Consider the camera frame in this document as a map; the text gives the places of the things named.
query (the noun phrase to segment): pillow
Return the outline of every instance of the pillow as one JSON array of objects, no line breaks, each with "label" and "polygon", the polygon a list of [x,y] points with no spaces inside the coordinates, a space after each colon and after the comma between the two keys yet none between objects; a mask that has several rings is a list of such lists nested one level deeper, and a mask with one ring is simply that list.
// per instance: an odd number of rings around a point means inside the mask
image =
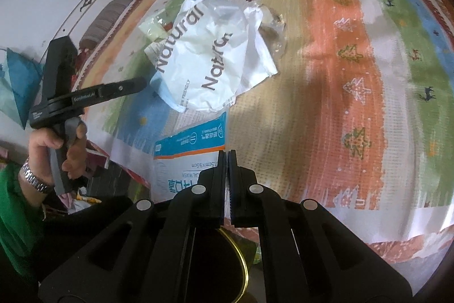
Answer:
[{"label": "pillow", "polygon": [[0,111],[25,129],[43,75],[42,67],[11,49],[0,51]]}]

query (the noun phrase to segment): striped blanket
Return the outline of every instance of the striped blanket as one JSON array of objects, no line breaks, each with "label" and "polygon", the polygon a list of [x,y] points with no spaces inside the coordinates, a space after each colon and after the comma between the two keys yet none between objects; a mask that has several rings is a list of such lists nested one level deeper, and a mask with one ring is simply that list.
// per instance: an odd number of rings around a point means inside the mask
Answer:
[{"label": "striped blanket", "polygon": [[[239,96],[229,112],[228,146],[240,165],[286,199],[316,199],[389,262],[448,245],[452,0],[231,1],[263,3],[287,23],[279,74]],[[171,24],[182,2],[134,0],[76,87],[151,77],[149,41],[137,26],[159,10]],[[145,90],[92,107],[85,119],[96,145],[146,178],[154,142],[169,122],[184,127],[194,113],[181,116]],[[243,234],[257,239],[254,230]]]}]

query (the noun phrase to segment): wristwatch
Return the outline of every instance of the wristwatch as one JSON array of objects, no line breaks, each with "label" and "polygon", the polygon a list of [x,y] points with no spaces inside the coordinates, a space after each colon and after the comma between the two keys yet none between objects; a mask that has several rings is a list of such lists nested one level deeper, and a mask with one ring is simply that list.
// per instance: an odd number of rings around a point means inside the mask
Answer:
[{"label": "wristwatch", "polygon": [[24,172],[26,182],[28,182],[31,186],[33,186],[36,189],[36,191],[40,193],[43,194],[51,193],[52,190],[54,189],[54,186],[44,183],[40,178],[33,175],[28,165],[28,161],[29,159],[27,158],[26,162],[24,163],[21,169]]}]

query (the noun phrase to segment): metal rivet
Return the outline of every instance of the metal rivet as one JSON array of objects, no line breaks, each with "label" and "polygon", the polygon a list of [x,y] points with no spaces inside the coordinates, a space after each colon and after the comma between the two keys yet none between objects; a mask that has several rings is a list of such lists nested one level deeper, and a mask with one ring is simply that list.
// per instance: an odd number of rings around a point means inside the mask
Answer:
[{"label": "metal rivet", "polygon": [[260,184],[254,184],[249,187],[249,191],[254,194],[260,194],[263,192],[263,186]]},{"label": "metal rivet", "polygon": [[147,199],[142,199],[137,202],[136,207],[139,211],[146,211],[151,207],[151,202]]},{"label": "metal rivet", "polygon": [[314,210],[317,209],[318,204],[317,204],[317,202],[315,200],[308,199],[308,200],[304,201],[303,207],[305,209],[307,209],[308,211],[314,211]]},{"label": "metal rivet", "polygon": [[205,193],[206,189],[207,189],[207,188],[204,187],[203,185],[194,185],[194,186],[192,187],[192,192],[193,192],[194,194],[203,194],[203,193]]}]

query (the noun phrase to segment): green sleeve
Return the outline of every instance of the green sleeve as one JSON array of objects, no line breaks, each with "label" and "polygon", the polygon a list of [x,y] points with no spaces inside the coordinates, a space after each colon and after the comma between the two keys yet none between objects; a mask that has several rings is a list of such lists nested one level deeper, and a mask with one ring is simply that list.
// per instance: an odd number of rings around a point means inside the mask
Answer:
[{"label": "green sleeve", "polygon": [[16,272],[32,282],[30,254],[43,235],[43,211],[29,205],[22,194],[19,170],[10,163],[0,171],[0,244]]}]

